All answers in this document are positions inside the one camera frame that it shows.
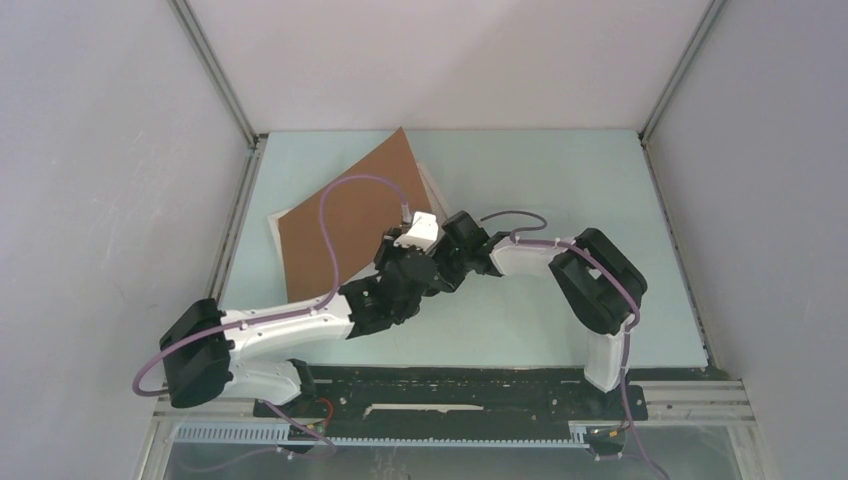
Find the white picture frame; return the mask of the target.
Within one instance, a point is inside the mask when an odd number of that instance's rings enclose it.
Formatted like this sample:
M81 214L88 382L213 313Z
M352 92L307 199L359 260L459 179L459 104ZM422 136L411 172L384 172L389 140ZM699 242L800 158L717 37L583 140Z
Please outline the white picture frame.
M443 222L448 219L450 214L448 211L450 210L449 204L442 193L441 189L435 184L434 178L430 174L427 167L421 163L417 162L416 167L418 169L420 178L422 180L424 190L426 192L428 201L430 202L431 210L430 212L436 216L436 218ZM278 212L275 212L267 217L270 232L272 238L275 242L275 248L277 257L280 261L280 265L283 266L283 252L282 252L282 240L281 234L279 233L278 222L279 220L288 214L291 211L291 208L284 209Z

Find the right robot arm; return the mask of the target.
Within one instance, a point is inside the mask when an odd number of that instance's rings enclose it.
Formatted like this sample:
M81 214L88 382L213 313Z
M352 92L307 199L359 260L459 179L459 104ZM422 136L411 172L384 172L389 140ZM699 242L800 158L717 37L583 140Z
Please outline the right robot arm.
M647 280L597 228L555 239L534 238L534 230L528 226L488 234L467 212L455 214L429 251L439 271L430 290L453 292L471 272L554 280L588 331L584 377L589 384L581 392L583 408L606 418L622 403L618 387L629 370L631 335L641 322Z

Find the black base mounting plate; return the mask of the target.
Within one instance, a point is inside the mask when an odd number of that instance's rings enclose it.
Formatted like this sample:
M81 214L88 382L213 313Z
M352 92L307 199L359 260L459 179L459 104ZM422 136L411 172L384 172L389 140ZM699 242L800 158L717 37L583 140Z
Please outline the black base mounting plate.
M335 439L377 441L565 441L572 423L648 418L641 387L603 393L577 368L313 366L280 409L328 420Z

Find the left corner aluminium profile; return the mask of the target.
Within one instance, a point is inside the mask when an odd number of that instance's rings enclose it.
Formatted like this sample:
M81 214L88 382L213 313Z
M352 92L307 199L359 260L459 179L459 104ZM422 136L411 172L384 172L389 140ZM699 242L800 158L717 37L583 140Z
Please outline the left corner aluminium profile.
M185 32L188 42L206 71L213 88L235 122L238 131L247 145L250 148L254 148L258 142L259 134L249 121L245 109L229 81L191 2L187 0L168 0L167 3Z

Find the corner aluminium profile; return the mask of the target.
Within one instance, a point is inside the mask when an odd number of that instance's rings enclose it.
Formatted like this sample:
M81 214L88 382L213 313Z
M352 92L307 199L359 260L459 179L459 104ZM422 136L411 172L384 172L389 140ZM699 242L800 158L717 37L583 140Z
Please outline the corner aluminium profile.
M656 102L654 103L642 129L639 138L643 147L646 147L662 122L664 115L673 102L677 91L685 80L691 67L694 65L701 50L706 45L711 33L720 20L726 7L730 4L728 0L711 0L697 23L690 39L675 64L670 77L665 83Z
M247 145L250 148L254 148L258 142L259 134L249 121L245 109L229 81L191 2L187 0L168 0L167 3L185 32L188 42L206 71L213 88L235 122L238 131Z

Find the right corner aluminium profile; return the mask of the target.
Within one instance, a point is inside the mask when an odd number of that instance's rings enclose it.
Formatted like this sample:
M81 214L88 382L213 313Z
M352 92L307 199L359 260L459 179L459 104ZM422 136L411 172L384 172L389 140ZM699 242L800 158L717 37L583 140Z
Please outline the right corner aluminium profile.
M665 83L656 102L654 103L642 129L639 138L643 147L646 147L662 122L664 115L673 102L677 91L685 80L691 67L694 65L701 50L706 45L711 33L720 20L726 7L730 4L728 0L711 0L697 23L690 39L675 64L670 77Z

